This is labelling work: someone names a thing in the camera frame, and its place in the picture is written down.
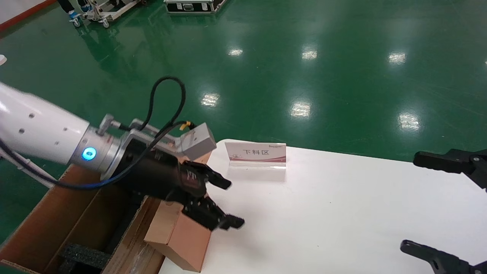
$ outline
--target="sneaker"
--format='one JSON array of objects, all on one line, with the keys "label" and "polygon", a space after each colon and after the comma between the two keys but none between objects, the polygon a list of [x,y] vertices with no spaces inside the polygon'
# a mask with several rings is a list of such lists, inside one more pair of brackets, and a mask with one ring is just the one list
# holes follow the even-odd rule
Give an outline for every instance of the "sneaker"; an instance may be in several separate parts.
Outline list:
[{"label": "sneaker", "polygon": [[77,13],[76,11],[74,11],[73,13],[68,14],[68,15],[69,15],[69,17],[70,17],[71,19],[74,19],[74,18],[76,18],[76,16],[78,16],[78,13]]},{"label": "sneaker", "polygon": [[91,5],[87,5],[87,6],[81,7],[81,10],[83,12],[89,12],[89,11],[92,11],[93,10],[93,7]]}]

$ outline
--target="person's leg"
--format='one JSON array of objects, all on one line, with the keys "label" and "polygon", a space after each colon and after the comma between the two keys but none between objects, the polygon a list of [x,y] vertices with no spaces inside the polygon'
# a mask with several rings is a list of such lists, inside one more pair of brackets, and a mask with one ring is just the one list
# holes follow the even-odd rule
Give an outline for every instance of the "person's leg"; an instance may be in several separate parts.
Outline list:
[{"label": "person's leg", "polygon": [[73,8],[73,5],[71,5],[71,3],[69,3],[69,0],[57,0],[57,2],[59,3],[59,5],[61,5],[61,8],[67,13],[69,14],[70,12],[74,12],[75,11],[75,8]]}]

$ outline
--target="open cardboard box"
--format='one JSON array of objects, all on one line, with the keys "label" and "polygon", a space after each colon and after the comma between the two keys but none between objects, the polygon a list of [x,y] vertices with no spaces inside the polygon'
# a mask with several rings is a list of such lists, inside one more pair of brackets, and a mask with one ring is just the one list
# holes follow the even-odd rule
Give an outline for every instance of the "open cardboard box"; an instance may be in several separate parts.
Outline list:
[{"label": "open cardboard box", "polygon": [[[208,158],[209,154],[199,161]],[[99,173],[72,165],[60,180],[81,184],[99,178]],[[67,243],[74,243],[101,251],[111,249],[102,274],[157,274],[164,256],[144,237],[161,201],[145,197],[128,220],[128,228],[120,231],[130,203],[131,195],[116,185],[93,191],[55,186],[3,244],[0,263],[31,274],[56,274],[62,263],[59,253]],[[117,233],[120,241],[114,243]]]}]

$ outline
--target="white tabletop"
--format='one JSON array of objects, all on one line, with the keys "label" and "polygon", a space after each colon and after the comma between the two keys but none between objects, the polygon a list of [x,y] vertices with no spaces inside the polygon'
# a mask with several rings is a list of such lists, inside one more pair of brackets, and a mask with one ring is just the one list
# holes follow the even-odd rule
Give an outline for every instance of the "white tabletop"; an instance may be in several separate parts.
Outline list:
[{"label": "white tabletop", "polygon": [[[465,175],[288,147],[285,180],[269,180],[229,168],[225,141],[208,164],[233,184],[208,192],[245,224],[213,233],[203,274],[432,274],[399,250],[404,239],[487,259],[487,194]],[[179,273],[190,272],[167,259],[159,274]]]}]

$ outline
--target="green floor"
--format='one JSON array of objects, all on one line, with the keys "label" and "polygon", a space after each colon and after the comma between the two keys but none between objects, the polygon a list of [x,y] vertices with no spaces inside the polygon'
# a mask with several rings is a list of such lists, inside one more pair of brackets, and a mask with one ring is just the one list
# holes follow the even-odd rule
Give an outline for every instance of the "green floor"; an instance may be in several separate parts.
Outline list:
[{"label": "green floor", "polygon": [[[0,80],[93,124],[144,117],[153,82],[170,74],[187,84],[181,118],[217,140],[401,161],[486,148],[486,0],[229,0],[217,17],[171,17],[161,4],[108,30],[76,30],[55,4],[0,34]],[[153,124],[178,100],[165,84]],[[1,242],[44,189],[6,162],[0,172]]]}]

